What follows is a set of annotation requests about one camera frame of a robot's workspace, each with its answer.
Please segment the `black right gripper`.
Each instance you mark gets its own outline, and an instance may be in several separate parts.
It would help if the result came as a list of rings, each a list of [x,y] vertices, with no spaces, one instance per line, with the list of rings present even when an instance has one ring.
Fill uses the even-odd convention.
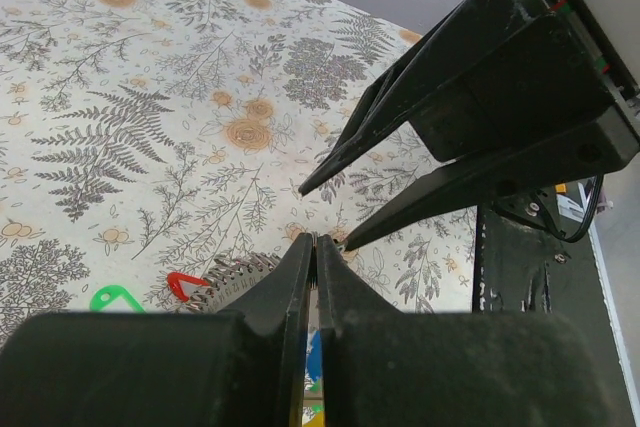
[[[428,32],[420,76],[430,85],[415,131],[440,162],[505,151],[417,179],[346,237],[347,251],[422,219],[625,167],[621,121],[553,136],[612,105],[602,78],[631,89],[584,8],[582,0],[463,0]]]

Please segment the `blue tagged key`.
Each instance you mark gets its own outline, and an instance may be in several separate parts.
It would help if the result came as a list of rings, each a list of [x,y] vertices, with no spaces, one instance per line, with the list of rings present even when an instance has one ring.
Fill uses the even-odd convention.
[[[319,330],[315,330],[308,337],[305,367],[306,373],[312,382],[317,382],[321,379],[323,374],[322,345]]]

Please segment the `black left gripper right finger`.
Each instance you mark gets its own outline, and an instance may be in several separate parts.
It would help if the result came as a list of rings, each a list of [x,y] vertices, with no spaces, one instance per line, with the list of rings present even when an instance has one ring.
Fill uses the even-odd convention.
[[[579,332],[546,313],[397,310],[316,244],[329,426],[615,426]]]

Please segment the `red key tag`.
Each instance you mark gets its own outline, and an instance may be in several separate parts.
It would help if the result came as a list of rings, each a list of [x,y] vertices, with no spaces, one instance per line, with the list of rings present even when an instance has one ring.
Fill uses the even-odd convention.
[[[187,302],[198,288],[208,285],[202,278],[177,271],[169,272],[166,282],[169,291],[181,302]]]

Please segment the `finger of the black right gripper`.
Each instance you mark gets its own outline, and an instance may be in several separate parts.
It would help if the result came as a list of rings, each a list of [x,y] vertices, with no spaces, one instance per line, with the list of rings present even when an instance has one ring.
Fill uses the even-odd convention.
[[[364,91],[331,152],[301,184],[311,193],[386,139],[464,71],[454,52],[460,11],[447,14]]]

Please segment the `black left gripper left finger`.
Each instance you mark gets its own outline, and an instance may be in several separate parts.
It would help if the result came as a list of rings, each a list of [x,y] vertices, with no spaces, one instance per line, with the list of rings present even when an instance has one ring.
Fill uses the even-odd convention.
[[[313,238],[216,314],[48,313],[1,353],[5,426],[297,426]]]

